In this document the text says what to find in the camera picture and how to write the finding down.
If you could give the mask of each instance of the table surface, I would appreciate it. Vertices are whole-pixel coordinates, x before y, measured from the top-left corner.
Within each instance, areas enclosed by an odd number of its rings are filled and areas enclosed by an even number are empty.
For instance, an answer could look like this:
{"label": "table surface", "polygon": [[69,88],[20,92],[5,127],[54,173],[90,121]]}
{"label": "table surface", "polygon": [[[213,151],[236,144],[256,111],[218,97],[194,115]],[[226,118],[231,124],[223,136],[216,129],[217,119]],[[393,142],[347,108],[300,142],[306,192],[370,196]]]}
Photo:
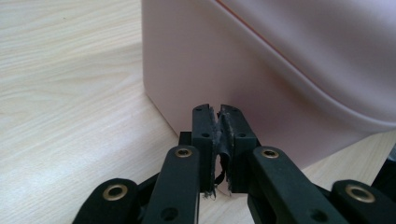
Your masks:
{"label": "table surface", "polygon": [[[92,190],[158,173],[177,144],[142,83],[140,1],[0,3],[0,220],[70,223]],[[371,184],[381,133],[304,169]],[[201,223],[252,223],[246,197],[201,200]]]}

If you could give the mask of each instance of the container lid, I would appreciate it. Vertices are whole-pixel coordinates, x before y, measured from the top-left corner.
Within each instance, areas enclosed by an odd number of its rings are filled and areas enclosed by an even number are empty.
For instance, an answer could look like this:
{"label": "container lid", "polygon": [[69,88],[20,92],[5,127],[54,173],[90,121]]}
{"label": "container lid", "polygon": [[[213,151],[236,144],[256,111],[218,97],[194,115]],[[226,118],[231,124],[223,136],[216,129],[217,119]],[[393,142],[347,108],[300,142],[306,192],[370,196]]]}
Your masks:
{"label": "container lid", "polygon": [[334,102],[396,126],[396,1],[217,2]]}

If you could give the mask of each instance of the pink plastic container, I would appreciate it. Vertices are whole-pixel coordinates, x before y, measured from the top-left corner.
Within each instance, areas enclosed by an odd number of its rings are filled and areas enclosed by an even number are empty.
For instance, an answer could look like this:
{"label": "pink plastic container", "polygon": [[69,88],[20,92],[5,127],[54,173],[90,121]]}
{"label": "pink plastic container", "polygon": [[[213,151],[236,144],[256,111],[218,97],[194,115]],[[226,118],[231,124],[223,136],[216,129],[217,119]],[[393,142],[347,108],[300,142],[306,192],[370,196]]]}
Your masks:
{"label": "pink plastic container", "polygon": [[240,108],[301,168],[396,127],[396,2],[150,0],[144,82],[179,133]]}

